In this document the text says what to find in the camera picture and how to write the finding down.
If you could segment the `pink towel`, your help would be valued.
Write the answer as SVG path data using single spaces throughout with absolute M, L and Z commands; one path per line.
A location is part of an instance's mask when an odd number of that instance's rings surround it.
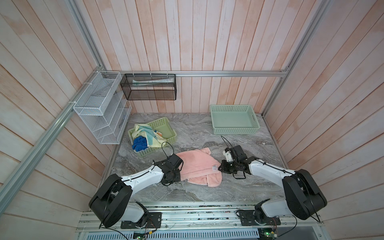
M 185 151 L 176 154 L 183 160 L 181 181 L 191 184 L 218 187 L 222 183 L 221 163 L 211 156 L 209 148 Z

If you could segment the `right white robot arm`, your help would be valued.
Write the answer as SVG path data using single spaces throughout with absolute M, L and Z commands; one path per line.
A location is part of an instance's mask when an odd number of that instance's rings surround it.
M 307 220 L 328 204 L 312 175 L 304 169 L 287 170 L 255 157 L 249 157 L 242 161 L 223 160 L 219 171 L 231 175 L 243 172 L 244 178 L 246 178 L 246 174 L 261 177 L 284 190 L 283 198 L 264 200 L 255 206 L 256 221 L 259 223 L 263 217 L 273 218 L 287 215 Z

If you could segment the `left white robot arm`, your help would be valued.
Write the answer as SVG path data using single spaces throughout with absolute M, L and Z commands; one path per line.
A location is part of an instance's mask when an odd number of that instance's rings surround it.
M 139 202 L 130 203 L 131 196 L 154 184 L 169 186 L 180 182 L 183 165 L 183 160 L 172 154 L 136 174 L 110 175 L 89 202 L 90 209 L 101 221 L 100 226 L 109 228 L 121 220 L 133 223 L 136 228 L 145 227 L 149 211 Z

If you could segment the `pale yellow teal towel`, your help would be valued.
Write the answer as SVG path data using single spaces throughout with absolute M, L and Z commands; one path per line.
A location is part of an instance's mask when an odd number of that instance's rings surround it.
M 131 137 L 134 140 L 140 136 L 147 139 L 147 146 L 151 148 L 160 148 L 167 141 L 147 124 L 135 124 Z

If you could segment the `blue towel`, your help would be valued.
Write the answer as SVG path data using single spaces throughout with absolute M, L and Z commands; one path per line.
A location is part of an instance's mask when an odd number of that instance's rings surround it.
M 132 148 L 136 152 L 146 150 L 148 148 L 147 139 L 143 136 L 138 136 L 134 139 Z

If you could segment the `light green towel basket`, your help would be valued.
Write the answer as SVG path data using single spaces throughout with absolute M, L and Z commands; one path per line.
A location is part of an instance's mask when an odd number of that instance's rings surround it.
M 152 152 L 155 152 L 157 150 L 160 150 L 162 147 L 169 147 L 170 144 L 173 145 L 176 142 L 177 133 L 176 131 L 171 127 L 169 119 L 167 117 L 163 117 L 160 119 L 157 119 L 155 121 L 147 123 L 147 125 L 151 126 L 156 132 L 158 132 L 160 135 L 162 135 L 163 138 L 167 139 L 166 142 L 162 144 L 160 148 L 151 148 L 148 147 L 146 150 L 136 152 L 137 155 L 140 157 L 146 156 L 148 154 L 151 154 Z M 133 132 L 134 128 L 129 130 L 129 137 L 131 144 L 133 145 L 133 139 L 131 137 L 131 133 Z

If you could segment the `mint green empty basket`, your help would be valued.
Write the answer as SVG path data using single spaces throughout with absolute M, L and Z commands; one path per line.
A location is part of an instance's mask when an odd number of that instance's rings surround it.
M 215 135 L 250 135 L 260 129 L 251 105 L 210 105 Z

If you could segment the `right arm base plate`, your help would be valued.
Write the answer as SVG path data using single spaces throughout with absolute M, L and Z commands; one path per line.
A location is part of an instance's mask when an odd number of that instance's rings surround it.
M 279 217 L 270 218 L 259 210 L 237 210 L 236 216 L 240 219 L 242 226 L 279 226 Z

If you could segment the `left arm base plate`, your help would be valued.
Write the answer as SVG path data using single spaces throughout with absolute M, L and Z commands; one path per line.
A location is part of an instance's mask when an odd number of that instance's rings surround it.
M 161 227 L 162 213 L 161 212 L 149 212 L 134 223 L 131 221 L 122 221 L 121 229 L 123 230 L 144 230 L 145 228 L 158 229 Z

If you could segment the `aluminium front rail frame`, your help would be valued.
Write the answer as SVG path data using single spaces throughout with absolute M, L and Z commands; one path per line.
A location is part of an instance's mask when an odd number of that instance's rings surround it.
M 310 218 L 281 216 L 266 225 L 252 222 L 254 203 L 144 203 L 150 213 L 146 227 L 118 221 L 101 227 L 92 212 L 82 214 L 79 240 L 329 240 L 323 224 Z

